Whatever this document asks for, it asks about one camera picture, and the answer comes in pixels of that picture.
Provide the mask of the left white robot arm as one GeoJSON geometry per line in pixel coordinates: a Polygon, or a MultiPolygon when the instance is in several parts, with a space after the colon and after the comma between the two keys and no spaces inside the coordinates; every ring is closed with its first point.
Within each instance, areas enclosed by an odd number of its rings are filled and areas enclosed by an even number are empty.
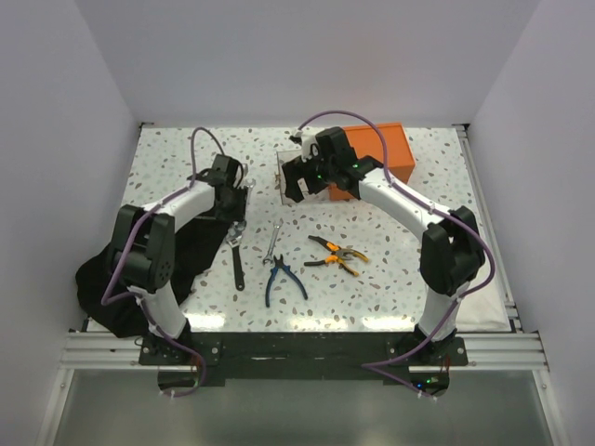
{"type": "Polygon", "coordinates": [[[154,203],[127,204],[118,212],[107,254],[111,278],[100,303],[107,307],[133,297],[150,331],[163,337],[159,351],[172,364],[192,355],[192,341],[182,335],[187,319],[170,283],[176,235],[200,216],[226,228],[242,221],[248,196],[244,173],[241,162],[218,154],[210,167],[192,173],[187,186],[154,203]]]}

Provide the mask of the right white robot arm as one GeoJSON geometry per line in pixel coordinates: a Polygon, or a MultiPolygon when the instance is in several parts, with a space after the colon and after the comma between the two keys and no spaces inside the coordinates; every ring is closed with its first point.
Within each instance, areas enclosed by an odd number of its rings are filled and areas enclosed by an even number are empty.
{"type": "Polygon", "coordinates": [[[304,200],[299,186],[316,194],[329,185],[369,203],[402,224],[421,243],[419,272],[428,287],[416,327],[416,358],[436,364],[447,353],[445,338],[456,329],[458,301],[485,262],[475,215],[465,206],[450,210],[411,189],[372,156],[359,158],[346,132],[331,127],[316,134],[296,129],[289,139],[301,154],[283,164],[284,195],[304,200]]]}

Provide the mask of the black-handled adjustable wrench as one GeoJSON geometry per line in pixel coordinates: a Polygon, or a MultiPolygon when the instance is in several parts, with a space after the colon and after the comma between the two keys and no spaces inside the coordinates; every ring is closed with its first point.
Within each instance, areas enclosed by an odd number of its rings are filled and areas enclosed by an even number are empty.
{"type": "Polygon", "coordinates": [[[243,291],[245,289],[245,276],[240,253],[240,244],[245,227],[246,224],[244,221],[234,222],[230,226],[226,236],[226,243],[231,248],[233,277],[237,291],[243,291]]]}

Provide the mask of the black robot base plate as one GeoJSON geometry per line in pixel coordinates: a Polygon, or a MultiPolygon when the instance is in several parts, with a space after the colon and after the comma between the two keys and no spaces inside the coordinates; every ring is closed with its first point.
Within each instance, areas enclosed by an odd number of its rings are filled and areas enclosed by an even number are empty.
{"type": "MultiPolygon", "coordinates": [[[[224,387],[228,380],[366,380],[362,364],[388,361],[417,346],[417,333],[192,333],[186,341],[206,364],[206,386],[224,387]]],[[[189,387],[190,372],[175,367],[196,366],[191,353],[155,335],[143,338],[141,366],[166,368],[158,373],[160,388],[189,387]]],[[[467,366],[464,339],[453,334],[423,347],[408,359],[389,364],[398,377],[409,367],[467,366]]]]}

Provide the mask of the large silver combination wrench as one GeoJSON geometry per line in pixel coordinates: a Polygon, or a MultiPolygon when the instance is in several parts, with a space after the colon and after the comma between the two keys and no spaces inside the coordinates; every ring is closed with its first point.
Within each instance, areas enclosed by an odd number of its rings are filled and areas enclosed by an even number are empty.
{"type": "Polygon", "coordinates": [[[245,181],[245,188],[246,188],[245,202],[246,202],[246,204],[250,203],[250,199],[251,199],[251,196],[252,196],[255,186],[256,186],[256,181],[253,178],[249,178],[245,181]]]}

